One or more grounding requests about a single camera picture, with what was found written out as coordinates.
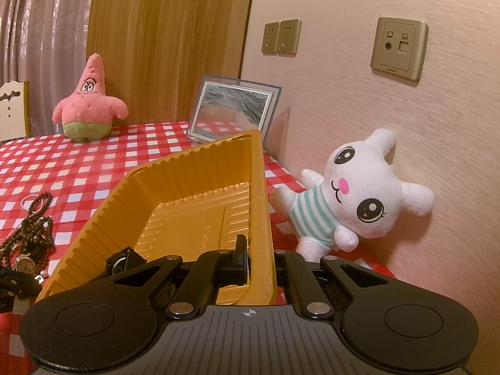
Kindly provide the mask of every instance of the pink starfish plush toy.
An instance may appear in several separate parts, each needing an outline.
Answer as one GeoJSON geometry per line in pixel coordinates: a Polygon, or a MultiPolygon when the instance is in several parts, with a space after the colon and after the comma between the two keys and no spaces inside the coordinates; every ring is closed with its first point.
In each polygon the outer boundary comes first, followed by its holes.
{"type": "Polygon", "coordinates": [[[62,121],[64,134],[82,143],[109,135],[113,116],[126,118],[127,105],[117,97],[106,96],[103,60],[94,53],[88,58],[75,91],[58,102],[52,122],[62,121]]]}

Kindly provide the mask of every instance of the pile of jewelry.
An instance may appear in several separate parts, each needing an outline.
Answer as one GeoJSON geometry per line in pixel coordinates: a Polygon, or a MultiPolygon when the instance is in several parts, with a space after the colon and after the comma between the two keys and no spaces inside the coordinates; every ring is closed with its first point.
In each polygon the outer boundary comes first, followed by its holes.
{"type": "Polygon", "coordinates": [[[44,214],[52,199],[52,194],[45,192],[33,200],[27,210],[28,216],[0,245],[1,266],[33,275],[39,280],[47,276],[45,270],[53,252],[54,238],[53,221],[44,214]]]}

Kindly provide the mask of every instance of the chair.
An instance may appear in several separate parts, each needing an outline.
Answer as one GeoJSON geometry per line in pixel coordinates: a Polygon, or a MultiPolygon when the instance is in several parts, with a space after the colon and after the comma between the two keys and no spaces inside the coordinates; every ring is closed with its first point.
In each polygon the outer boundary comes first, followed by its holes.
{"type": "Polygon", "coordinates": [[[29,137],[28,82],[0,87],[0,143],[29,137]]]}

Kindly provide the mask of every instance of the embroidered mouth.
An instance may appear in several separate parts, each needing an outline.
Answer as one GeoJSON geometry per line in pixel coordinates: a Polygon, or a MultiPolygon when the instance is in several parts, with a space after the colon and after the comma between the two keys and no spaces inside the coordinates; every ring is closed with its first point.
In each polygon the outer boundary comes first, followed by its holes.
{"type": "Polygon", "coordinates": [[[332,189],[335,190],[335,197],[337,198],[337,201],[339,203],[342,203],[341,200],[338,198],[338,191],[340,190],[339,188],[336,188],[335,186],[333,186],[333,180],[332,180],[332,189]]]}

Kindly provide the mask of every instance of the electrical outlet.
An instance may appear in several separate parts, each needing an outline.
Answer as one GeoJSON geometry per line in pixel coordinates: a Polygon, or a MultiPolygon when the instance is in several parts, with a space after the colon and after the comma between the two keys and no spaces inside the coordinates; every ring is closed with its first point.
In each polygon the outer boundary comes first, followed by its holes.
{"type": "Polygon", "coordinates": [[[262,52],[276,53],[278,47],[279,22],[271,22],[264,26],[264,37],[262,38],[262,52]]]}
{"type": "Polygon", "coordinates": [[[407,79],[419,80],[426,55],[427,35],[425,22],[379,18],[370,66],[407,79]]]}
{"type": "Polygon", "coordinates": [[[300,33],[301,21],[299,19],[282,21],[279,27],[278,53],[296,54],[300,33]]]}

